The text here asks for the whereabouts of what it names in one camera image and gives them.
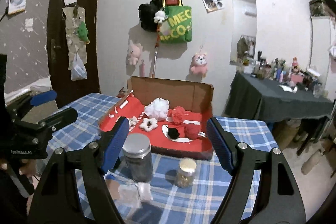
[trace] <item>pink plush toy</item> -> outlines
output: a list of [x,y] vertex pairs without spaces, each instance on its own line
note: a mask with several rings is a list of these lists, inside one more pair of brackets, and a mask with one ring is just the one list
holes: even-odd
[[196,53],[193,58],[193,64],[190,68],[191,72],[195,75],[202,74],[205,77],[208,71],[208,62],[206,60],[206,53]]
[[130,65],[135,66],[140,57],[142,52],[142,46],[140,43],[134,44],[132,41],[130,42],[130,45],[128,47],[128,62]]

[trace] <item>yellow lettering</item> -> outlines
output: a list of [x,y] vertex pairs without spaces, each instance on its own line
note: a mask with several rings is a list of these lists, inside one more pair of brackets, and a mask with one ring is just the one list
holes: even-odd
[[179,13],[177,16],[178,16],[178,18],[181,20],[181,22],[187,20],[187,19],[185,18],[184,12]]
[[185,10],[184,14],[187,18],[191,18],[191,10]]
[[185,27],[183,25],[180,25],[176,28],[176,32],[179,34],[179,35],[184,35],[185,34]]
[[177,25],[178,23],[181,23],[181,21],[179,20],[179,18],[177,17],[177,15],[174,15],[173,18],[168,18],[168,21],[170,23],[170,26],[174,27],[175,25]]
[[170,36],[171,36],[172,38],[178,38],[179,35],[174,35],[173,32],[175,32],[175,29],[172,29],[172,30],[171,30],[171,32],[170,32]]

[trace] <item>door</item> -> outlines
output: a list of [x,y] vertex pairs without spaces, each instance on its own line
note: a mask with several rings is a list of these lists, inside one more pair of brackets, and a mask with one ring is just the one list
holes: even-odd
[[85,23],[90,43],[86,45],[87,79],[72,81],[68,70],[68,45],[63,17],[63,0],[50,0],[47,20],[47,52],[51,85],[57,92],[56,103],[62,107],[84,95],[100,92],[96,53],[96,11],[97,0],[77,0],[85,9]]

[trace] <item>bolt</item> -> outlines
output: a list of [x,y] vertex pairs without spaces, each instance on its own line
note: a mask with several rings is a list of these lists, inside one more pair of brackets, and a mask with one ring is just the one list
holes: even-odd
[[63,148],[57,148],[55,149],[55,154],[59,155],[59,154],[62,154],[63,153]]
[[281,153],[279,148],[273,148],[273,153],[279,155]]
[[238,144],[238,147],[241,148],[241,149],[246,149],[247,148],[247,144],[241,142],[241,143]]
[[90,147],[91,149],[95,149],[97,146],[98,146],[98,144],[97,144],[96,142],[91,142],[91,143],[89,143],[89,147]]

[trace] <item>black pom-pom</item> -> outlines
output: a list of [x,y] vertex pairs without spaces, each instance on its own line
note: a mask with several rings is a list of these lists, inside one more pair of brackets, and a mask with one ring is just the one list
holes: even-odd
[[180,133],[178,132],[178,130],[176,128],[168,128],[168,136],[172,139],[172,140],[176,140],[179,136]]

